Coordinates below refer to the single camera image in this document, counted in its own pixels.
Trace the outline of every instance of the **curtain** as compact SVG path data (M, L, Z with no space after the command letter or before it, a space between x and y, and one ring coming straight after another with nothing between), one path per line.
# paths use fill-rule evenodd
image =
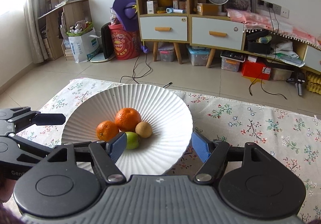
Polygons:
M43 44L38 17L46 13L45 0L27 0L24 6L24 14L27 22L30 38L31 52L34 63L41 63L48 59L48 55Z

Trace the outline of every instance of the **fruit bowl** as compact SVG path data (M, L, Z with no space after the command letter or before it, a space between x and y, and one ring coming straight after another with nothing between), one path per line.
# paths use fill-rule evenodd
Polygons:
M154 85L121 85L100 92L83 102L69 117L61 142L96 141L96 127L114 121L125 107L136 109L149 122L153 135L141 140L139 148L125 150L116 162L128 179L132 174L160 175L184 154L190 142L193 121L183 100L173 92ZM79 167L91 170L89 163Z

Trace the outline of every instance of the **mandarin orange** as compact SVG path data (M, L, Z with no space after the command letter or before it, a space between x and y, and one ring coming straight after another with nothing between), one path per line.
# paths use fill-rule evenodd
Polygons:
M122 132L135 132L136 125L142 117L134 108L123 108L118 111L115 123Z
M108 142L119 133L117 125L112 121L103 121L97 126L96 134L100 140Z

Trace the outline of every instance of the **white bag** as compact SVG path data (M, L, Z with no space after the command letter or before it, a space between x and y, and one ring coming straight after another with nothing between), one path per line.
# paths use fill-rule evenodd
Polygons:
M81 36L69 37L70 46L76 63L91 60L99 52L99 44L96 37L94 28Z

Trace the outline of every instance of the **green apple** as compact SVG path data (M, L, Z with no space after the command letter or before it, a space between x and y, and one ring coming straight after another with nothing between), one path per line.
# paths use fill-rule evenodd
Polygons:
M127 135L127 146L126 149L136 149L139 146L139 136L134 132L126 132Z

